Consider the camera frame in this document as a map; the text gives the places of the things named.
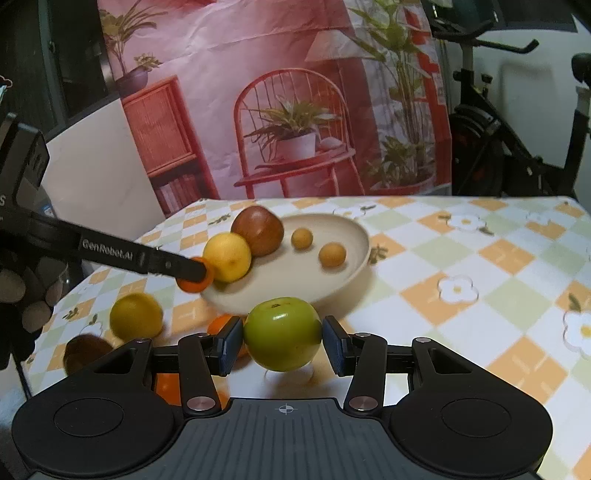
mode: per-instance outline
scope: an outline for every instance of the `printed backdrop poster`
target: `printed backdrop poster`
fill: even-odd
[[[117,88],[166,215],[200,197],[448,184],[418,0],[99,0]]]

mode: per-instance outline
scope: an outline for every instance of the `purple plant pot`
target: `purple plant pot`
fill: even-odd
[[[125,98],[148,84],[148,71],[142,66],[136,67],[116,80],[115,84],[121,98]]]

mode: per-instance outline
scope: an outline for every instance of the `white flower pot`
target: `white flower pot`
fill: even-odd
[[[305,160],[316,155],[316,133],[311,132],[301,137],[279,140],[276,157],[283,160]]]

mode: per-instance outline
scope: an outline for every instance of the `checkered tablecloth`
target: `checkered tablecloth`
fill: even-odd
[[[228,231],[254,201],[199,201],[141,238],[190,257]],[[548,480],[591,479],[591,219],[566,198],[338,197],[256,203],[284,216],[324,212],[356,219],[374,247],[359,295],[326,307],[350,332],[366,331],[409,345],[428,336],[542,402],[554,437],[540,469]],[[80,332],[109,331],[109,310],[130,292],[151,293],[166,327],[156,344],[204,331],[220,312],[172,278],[100,268],[55,308],[28,360],[38,392],[64,378],[65,344]],[[222,397],[333,396],[350,379],[336,377],[320,349],[302,374],[269,376],[241,362],[215,378]],[[389,375],[387,403],[405,393],[406,378]]]

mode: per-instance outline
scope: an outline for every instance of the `green apple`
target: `green apple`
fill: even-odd
[[[287,372],[311,361],[322,341],[322,324],[304,300],[283,297],[264,301],[246,317],[244,342],[262,367]]]

